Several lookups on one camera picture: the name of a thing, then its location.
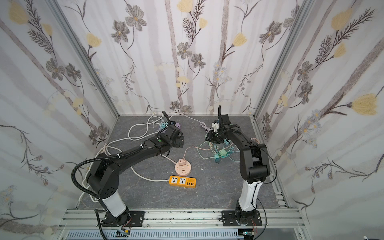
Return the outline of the aluminium front rail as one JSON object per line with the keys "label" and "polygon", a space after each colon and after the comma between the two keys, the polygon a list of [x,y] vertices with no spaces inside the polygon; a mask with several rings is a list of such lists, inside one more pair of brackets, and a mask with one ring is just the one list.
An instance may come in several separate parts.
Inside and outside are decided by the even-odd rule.
{"label": "aluminium front rail", "polygon": [[[253,229],[251,222],[248,226],[239,225],[236,220],[222,217],[221,209],[192,209],[192,210],[138,210],[144,211],[143,217],[132,217],[127,228],[139,230],[155,229]],[[305,228],[305,222],[297,209],[266,209],[260,211],[263,225],[255,230],[266,229],[298,229]],[[67,210],[59,230],[86,229],[98,230],[97,217],[94,210]]]}

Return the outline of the pink charger adapter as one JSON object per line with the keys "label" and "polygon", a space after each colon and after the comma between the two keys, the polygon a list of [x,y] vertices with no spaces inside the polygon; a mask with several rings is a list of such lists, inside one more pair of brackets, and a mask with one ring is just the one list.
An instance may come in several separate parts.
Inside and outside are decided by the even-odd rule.
{"label": "pink charger adapter", "polygon": [[184,158],[182,158],[182,159],[179,159],[178,164],[179,166],[184,166],[187,164],[187,161]]}

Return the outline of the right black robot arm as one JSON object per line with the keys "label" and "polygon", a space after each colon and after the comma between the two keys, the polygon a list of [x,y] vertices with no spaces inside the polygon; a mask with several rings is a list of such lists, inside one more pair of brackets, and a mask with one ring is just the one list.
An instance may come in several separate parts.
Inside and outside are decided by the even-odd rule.
{"label": "right black robot arm", "polygon": [[206,141],[223,145],[233,143],[240,152],[239,169],[243,181],[242,193],[232,212],[222,212],[224,226],[261,226],[263,224],[256,202],[263,184],[271,174],[270,156],[267,146],[251,140],[240,126],[233,124],[228,115],[221,114],[212,123]]}

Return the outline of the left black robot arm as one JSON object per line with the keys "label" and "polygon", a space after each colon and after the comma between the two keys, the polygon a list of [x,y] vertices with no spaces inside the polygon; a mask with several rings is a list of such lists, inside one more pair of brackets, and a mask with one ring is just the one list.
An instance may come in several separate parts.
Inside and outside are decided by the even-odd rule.
{"label": "left black robot arm", "polygon": [[[100,155],[98,158],[85,160],[77,164],[71,172],[73,184],[82,192],[93,196],[107,212],[106,218],[113,226],[123,227],[130,224],[130,211],[122,200],[118,188],[120,174],[143,160],[162,156],[167,158],[172,148],[184,146],[182,131],[175,125],[166,112],[162,112],[168,125],[144,140],[140,145],[114,155]],[[78,169],[86,164],[94,163],[90,168],[87,183],[90,190],[82,186],[76,179]]]}

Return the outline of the orange power strip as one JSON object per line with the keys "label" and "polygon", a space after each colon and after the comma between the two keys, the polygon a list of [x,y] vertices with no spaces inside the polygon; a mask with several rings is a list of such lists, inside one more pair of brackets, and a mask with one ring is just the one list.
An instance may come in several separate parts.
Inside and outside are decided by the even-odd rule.
{"label": "orange power strip", "polygon": [[184,187],[184,188],[196,188],[197,180],[195,178],[170,176],[168,181],[170,186],[173,187]]}

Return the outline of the pink round power socket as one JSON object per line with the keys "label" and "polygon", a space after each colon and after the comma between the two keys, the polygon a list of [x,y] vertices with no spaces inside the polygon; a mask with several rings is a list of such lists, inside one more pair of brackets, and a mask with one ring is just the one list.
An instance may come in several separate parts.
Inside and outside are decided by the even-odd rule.
{"label": "pink round power socket", "polygon": [[191,171],[192,171],[192,166],[189,161],[187,161],[187,164],[184,166],[179,166],[178,162],[175,165],[175,171],[176,174],[180,177],[187,177]]}

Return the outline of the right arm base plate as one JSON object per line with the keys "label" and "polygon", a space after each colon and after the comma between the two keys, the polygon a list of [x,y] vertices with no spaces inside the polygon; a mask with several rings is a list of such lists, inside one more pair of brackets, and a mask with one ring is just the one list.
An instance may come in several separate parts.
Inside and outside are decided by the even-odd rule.
{"label": "right arm base plate", "polygon": [[262,226],[260,212],[257,210],[242,211],[240,209],[221,211],[219,221],[224,227],[259,227]]}

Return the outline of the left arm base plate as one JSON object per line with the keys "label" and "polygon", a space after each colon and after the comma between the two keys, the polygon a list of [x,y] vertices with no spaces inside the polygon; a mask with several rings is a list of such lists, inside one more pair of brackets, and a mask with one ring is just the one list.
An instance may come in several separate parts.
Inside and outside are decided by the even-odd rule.
{"label": "left arm base plate", "polygon": [[124,211],[118,217],[114,217],[110,212],[107,212],[101,220],[101,225],[103,227],[141,227],[144,218],[144,211]]}

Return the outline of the green charger cube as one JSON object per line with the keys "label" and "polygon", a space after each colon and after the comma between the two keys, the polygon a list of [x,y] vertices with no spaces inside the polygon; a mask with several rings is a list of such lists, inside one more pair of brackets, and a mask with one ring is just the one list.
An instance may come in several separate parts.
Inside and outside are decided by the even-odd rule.
{"label": "green charger cube", "polygon": [[219,150],[219,156],[225,158],[227,156],[227,151],[224,149]]}

